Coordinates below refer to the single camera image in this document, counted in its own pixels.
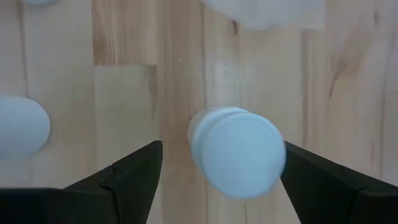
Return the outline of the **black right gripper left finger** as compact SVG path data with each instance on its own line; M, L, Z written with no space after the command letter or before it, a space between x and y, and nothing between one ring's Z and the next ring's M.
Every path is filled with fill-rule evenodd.
M0 224L146 224L161 168L154 141L64 189L0 189Z

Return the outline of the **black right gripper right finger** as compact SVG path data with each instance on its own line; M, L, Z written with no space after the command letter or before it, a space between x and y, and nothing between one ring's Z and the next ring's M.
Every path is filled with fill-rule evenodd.
M285 146L281 181L301 224L398 224L398 187Z

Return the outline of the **clear plastic basket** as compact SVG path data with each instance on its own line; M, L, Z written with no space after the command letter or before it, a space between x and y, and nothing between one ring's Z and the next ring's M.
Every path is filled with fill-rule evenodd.
M326 0L202 0L208 7L255 30L277 26L321 29Z

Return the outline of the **white pill bottle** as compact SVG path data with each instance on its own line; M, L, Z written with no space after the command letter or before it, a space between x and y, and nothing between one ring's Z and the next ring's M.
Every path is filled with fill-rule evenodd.
M201 173L227 197L268 193L285 167L287 150L279 130L242 108L199 111L189 123L187 139Z
M0 95L0 159L22 159L41 150L50 135L50 118L38 102Z

